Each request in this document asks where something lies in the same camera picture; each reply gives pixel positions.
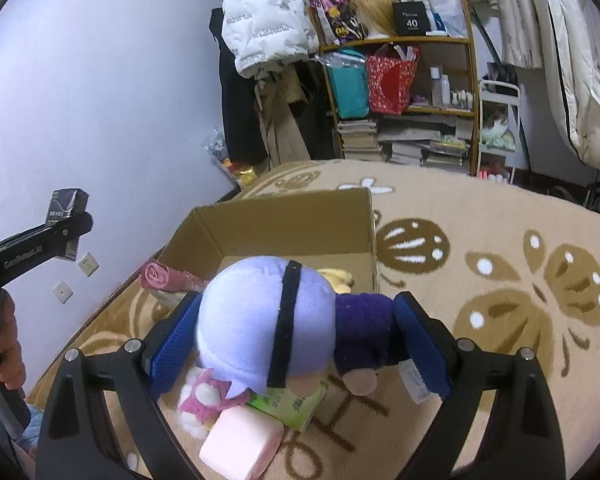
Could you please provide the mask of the left hand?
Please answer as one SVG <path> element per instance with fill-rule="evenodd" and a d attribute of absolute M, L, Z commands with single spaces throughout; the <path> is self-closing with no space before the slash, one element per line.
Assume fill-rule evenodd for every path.
<path fill-rule="evenodd" d="M 0 381 L 7 390 L 18 390 L 26 381 L 27 373 L 18 341 L 18 326 L 15 304 L 6 290 L 2 290 L 4 301 L 1 307 L 3 326 L 0 329 Z"/>

